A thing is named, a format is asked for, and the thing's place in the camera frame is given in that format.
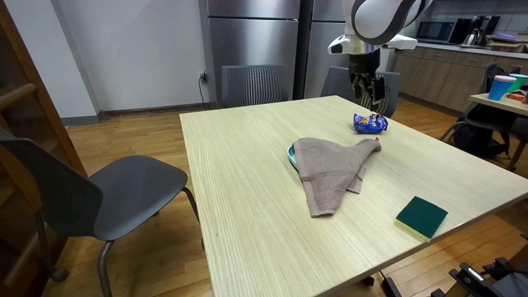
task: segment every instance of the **stainless steel refrigerator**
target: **stainless steel refrigerator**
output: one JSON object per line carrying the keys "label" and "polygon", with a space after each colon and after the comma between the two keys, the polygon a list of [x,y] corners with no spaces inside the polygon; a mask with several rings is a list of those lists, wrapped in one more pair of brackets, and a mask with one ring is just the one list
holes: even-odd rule
{"label": "stainless steel refrigerator", "polygon": [[327,52],[327,47],[346,32],[344,0],[314,0],[311,22],[304,98],[319,98],[329,70],[349,68],[349,56]]}
{"label": "stainless steel refrigerator", "polygon": [[202,0],[210,101],[222,106],[222,66],[284,66],[294,93],[301,0]]}

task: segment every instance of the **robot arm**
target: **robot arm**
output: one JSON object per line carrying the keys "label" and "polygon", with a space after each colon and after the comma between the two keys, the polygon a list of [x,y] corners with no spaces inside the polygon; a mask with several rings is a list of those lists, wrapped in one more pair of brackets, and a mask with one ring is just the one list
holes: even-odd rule
{"label": "robot arm", "polygon": [[385,98],[377,80],[380,48],[415,50],[416,40],[398,35],[433,0],[344,0],[346,35],[329,47],[331,55],[350,55],[350,81],[357,98],[375,109]]}
{"label": "robot arm", "polygon": [[407,38],[398,33],[431,4],[433,0],[344,0],[346,35],[334,40],[329,52],[365,55],[383,45],[408,50],[407,42],[402,42]]}

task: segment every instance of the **wall outlet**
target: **wall outlet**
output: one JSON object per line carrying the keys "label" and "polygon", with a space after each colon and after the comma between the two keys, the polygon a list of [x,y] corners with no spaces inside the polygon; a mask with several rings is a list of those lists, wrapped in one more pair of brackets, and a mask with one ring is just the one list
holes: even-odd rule
{"label": "wall outlet", "polygon": [[200,75],[200,81],[202,81],[202,83],[209,83],[209,75],[207,75],[207,73],[202,73],[202,75]]}

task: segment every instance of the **blue object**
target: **blue object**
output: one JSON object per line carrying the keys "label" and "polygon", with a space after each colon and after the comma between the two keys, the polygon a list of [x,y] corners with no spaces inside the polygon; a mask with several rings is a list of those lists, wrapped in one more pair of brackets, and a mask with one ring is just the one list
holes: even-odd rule
{"label": "blue object", "polygon": [[369,118],[359,114],[354,116],[354,129],[359,134],[382,134],[388,126],[390,122],[380,114],[372,114]]}
{"label": "blue object", "polygon": [[502,42],[502,43],[517,43],[519,38],[517,35],[511,35],[511,33],[506,33],[506,32],[499,32],[492,37],[494,42]]}
{"label": "blue object", "polygon": [[298,170],[298,159],[296,159],[296,147],[294,146],[288,149],[288,160]]}
{"label": "blue object", "polygon": [[502,96],[507,94],[509,88],[515,83],[515,78],[511,76],[496,76],[492,83],[492,89],[489,94],[489,99],[492,101],[501,101]]}

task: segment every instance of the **dark green square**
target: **dark green square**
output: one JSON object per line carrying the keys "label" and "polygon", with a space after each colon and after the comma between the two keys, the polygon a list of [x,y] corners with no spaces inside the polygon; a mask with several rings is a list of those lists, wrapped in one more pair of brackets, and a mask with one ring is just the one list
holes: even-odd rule
{"label": "dark green square", "polygon": [[433,238],[435,233],[443,225],[448,212],[420,198],[415,197],[397,217],[398,221],[405,223],[407,226],[413,228],[415,231],[421,233],[426,238]]}

